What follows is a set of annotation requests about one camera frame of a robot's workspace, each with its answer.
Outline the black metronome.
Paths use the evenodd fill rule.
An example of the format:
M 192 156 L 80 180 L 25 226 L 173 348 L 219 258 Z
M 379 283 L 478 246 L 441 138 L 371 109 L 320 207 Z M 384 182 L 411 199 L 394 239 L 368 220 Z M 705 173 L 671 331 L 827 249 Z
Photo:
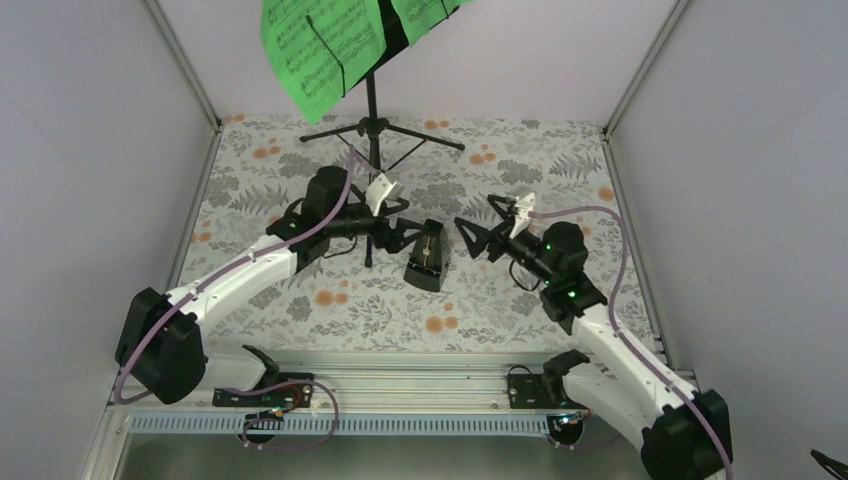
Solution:
M 450 242 L 441 222 L 426 220 L 425 226 L 425 234 L 414 244 L 403 280 L 420 290 L 438 293 L 448 272 Z

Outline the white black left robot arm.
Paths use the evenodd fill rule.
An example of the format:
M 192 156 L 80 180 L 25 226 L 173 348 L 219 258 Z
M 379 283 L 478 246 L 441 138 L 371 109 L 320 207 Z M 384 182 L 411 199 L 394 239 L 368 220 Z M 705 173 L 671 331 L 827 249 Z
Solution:
M 364 191 L 352 180 L 348 169 L 319 168 L 304 197 L 234 259 L 165 293 L 146 288 L 136 294 L 115 353 L 115 402 L 152 395 L 169 405 L 197 388 L 223 389 L 255 405 L 270 402 L 279 382 L 270 359 L 249 345 L 206 346 L 214 327 L 260 291 L 322 258 L 335 238 L 365 237 L 394 254 L 434 230 L 430 220 L 399 217 L 409 203 L 397 197 L 399 187 L 386 175 Z

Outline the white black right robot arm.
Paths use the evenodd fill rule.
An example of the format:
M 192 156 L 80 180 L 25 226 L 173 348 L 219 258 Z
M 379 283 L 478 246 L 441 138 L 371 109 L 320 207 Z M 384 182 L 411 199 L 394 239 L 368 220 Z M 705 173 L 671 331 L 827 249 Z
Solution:
M 533 193 L 488 201 L 501 219 L 497 226 L 455 220 L 470 256 L 508 256 L 524 267 L 543 287 L 548 318 L 581 346 L 544 364 L 544 399 L 592 410 L 639 452 L 653 479 L 733 478 L 725 400 L 680 377 L 618 319 L 617 294 L 602 293 L 585 271 L 581 227 L 564 221 L 565 211 L 551 212 L 553 224 L 537 236 L 529 226 L 543 215 Z

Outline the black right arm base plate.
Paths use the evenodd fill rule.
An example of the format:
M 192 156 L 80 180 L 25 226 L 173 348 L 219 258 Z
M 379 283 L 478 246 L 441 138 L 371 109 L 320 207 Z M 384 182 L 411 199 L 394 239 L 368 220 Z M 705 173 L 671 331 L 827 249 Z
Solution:
M 555 397 L 547 390 L 539 374 L 509 373 L 506 379 L 511 409 L 544 410 L 561 409 L 567 406 L 566 400 Z

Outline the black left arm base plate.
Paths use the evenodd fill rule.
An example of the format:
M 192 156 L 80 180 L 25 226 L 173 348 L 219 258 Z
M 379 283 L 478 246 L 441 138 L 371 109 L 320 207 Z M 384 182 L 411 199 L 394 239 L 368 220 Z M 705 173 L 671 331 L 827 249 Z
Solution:
M 261 389 L 276 385 L 278 383 L 292 382 L 294 380 L 314 380 L 312 373 L 283 372 L 274 380 L 261 380 L 255 389 Z M 261 395 L 236 395 L 223 389 L 215 389 L 212 405 L 215 407 L 232 408 L 259 408 L 268 410 L 279 408 L 283 410 L 309 408 L 311 406 L 313 386 L 311 384 L 291 385 L 285 388 L 278 387 L 273 391 Z

